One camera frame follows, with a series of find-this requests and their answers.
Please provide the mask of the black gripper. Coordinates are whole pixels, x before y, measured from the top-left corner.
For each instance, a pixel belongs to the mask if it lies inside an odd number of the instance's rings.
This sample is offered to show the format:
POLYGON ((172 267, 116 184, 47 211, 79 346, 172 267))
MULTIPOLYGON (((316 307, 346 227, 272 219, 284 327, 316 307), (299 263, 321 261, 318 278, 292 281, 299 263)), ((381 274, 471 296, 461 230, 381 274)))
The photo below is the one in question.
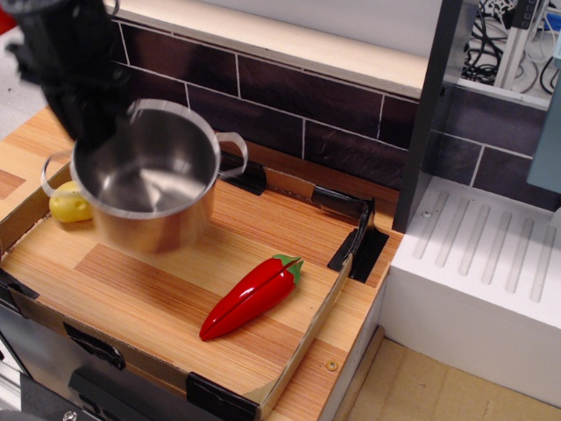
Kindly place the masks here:
POLYGON ((95 149, 125 114, 128 75, 113 60, 115 45, 24 43, 17 46, 22 79, 41 87, 70 138, 95 149))

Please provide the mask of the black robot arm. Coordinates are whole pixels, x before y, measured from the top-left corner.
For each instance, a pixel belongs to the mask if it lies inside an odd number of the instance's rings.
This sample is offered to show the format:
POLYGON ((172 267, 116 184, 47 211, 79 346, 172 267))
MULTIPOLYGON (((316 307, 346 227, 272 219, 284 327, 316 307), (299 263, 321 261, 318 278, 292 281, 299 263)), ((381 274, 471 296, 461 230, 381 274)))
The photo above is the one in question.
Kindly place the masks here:
POLYGON ((40 86, 70 138, 85 149, 117 132, 129 76, 113 60, 117 33, 101 1, 3 1, 22 43, 7 49, 23 80, 40 86))

